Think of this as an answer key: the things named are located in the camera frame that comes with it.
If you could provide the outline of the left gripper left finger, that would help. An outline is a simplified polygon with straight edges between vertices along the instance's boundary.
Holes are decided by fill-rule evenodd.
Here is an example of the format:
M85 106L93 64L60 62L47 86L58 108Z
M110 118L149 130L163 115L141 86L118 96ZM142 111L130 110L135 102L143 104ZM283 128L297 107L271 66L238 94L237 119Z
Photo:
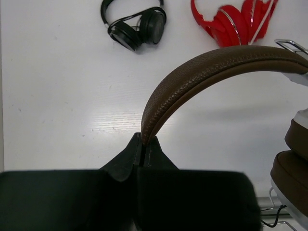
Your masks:
M130 175L140 144L140 134L135 133L100 169L1 173L1 230L136 230Z

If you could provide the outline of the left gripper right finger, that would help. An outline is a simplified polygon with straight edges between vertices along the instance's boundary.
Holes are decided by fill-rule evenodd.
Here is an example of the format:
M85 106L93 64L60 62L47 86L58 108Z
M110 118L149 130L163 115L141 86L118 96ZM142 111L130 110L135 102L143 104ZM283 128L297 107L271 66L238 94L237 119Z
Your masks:
M260 208L242 172L181 170L154 138L136 172L137 222L143 231L258 231Z

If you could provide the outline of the brown silver headphones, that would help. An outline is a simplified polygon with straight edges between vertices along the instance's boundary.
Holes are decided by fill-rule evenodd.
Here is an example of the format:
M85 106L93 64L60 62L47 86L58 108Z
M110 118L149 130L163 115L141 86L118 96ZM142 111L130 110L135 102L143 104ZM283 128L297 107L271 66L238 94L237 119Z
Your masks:
M156 87L141 119L147 145L171 115L193 96L230 77L257 71L280 72L292 82L308 84L308 51L289 39L276 47L232 46L201 54L182 64ZM308 112L300 110L285 135L289 150L276 155L271 189L303 228L308 226Z

